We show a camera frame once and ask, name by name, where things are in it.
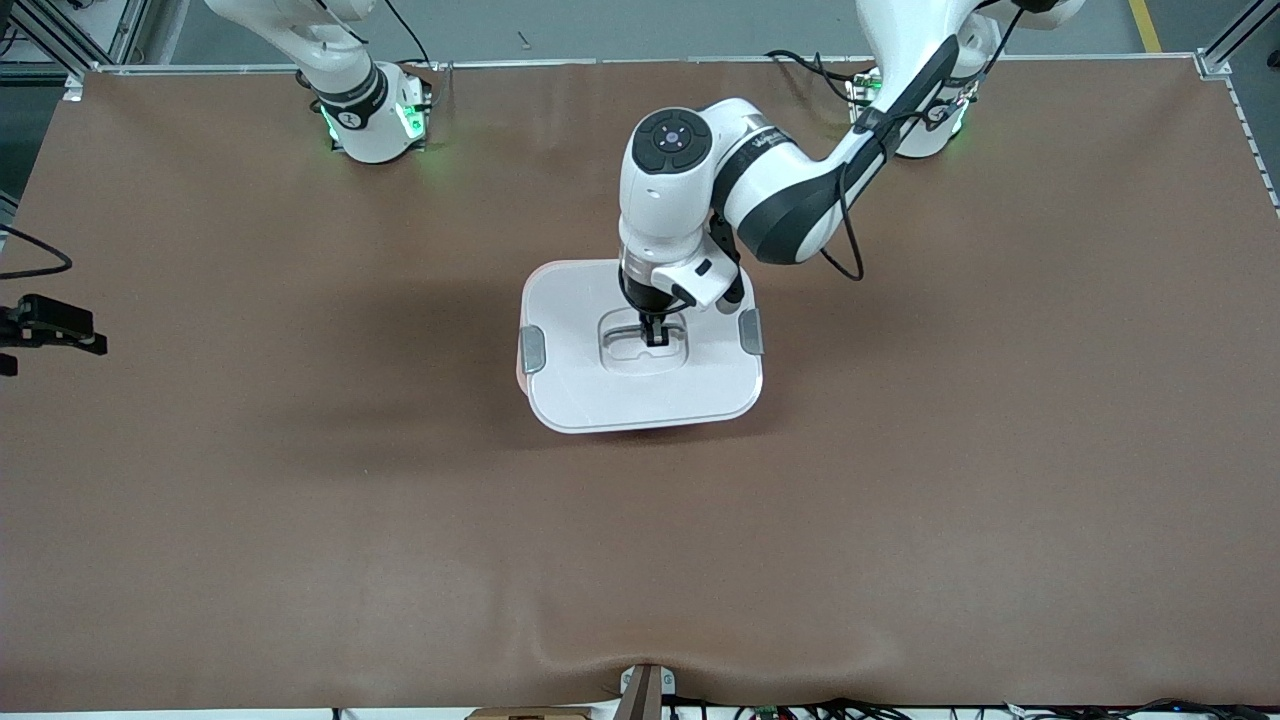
table surface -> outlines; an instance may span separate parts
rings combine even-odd
[[[529,273],[614,256],[634,123],[744,95],[820,155],[845,109],[769,64],[436,88],[387,167],[288,76],[59,108],[19,219],[76,269],[5,295],[111,354],[3,388],[0,708],[575,702],[636,661],[732,703],[1280,703],[1280,223],[1189,59],[1001,63],[856,204],[865,282],[750,264],[755,409],[609,437],[543,428],[513,352]]]

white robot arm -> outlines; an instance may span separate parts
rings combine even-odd
[[[385,163],[425,138],[430,95],[420,78],[375,63],[347,24],[369,17],[375,1],[205,0],[298,65],[334,142],[352,159]]]
[[[1080,3],[1068,0],[1050,26],[1074,14]],[[1059,5],[1057,0],[1018,4],[1037,12]],[[904,140],[937,133],[941,138],[918,145],[941,149],[954,131],[947,120],[972,96],[992,56],[992,38],[998,40],[995,20],[974,18],[979,8],[998,10],[993,5],[856,0],[882,85],[823,160],[810,159],[759,109],[737,97],[696,111],[668,108],[643,119],[623,156],[618,228],[623,293],[640,311],[646,337],[676,299],[703,309],[733,295],[737,260],[732,247],[709,232],[716,228],[705,227],[708,209],[716,213],[713,223],[727,220],[756,259],[803,263],[823,249]]]

black button pad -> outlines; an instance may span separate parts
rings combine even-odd
[[[658,110],[640,122],[631,158],[649,174],[678,174],[698,167],[712,151],[712,128],[698,113]]]

yellow stripe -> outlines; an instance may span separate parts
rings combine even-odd
[[[1160,49],[1160,37],[1156,36],[1156,26],[1151,22],[1151,10],[1147,9],[1147,0],[1129,0],[1129,9],[1133,10],[1133,22],[1138,23],[1142,49],[1147,53],[1164,53]]]

brown table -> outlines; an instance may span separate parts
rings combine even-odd
[[[735,703],[1280,702],[1280,224],[1188,59],[1002,63],[858,202],[867,282],[751,264],[745,418],[534,419],[525,277],[616,254],[639,118],[739,94],[812,154],[847,123],[767,64],[460,70],[360,167],[288,76],[92,76],[20,217],[76,270],[4,291],[111,354],[4,384],[0,707],[573,702],[643,660]]]

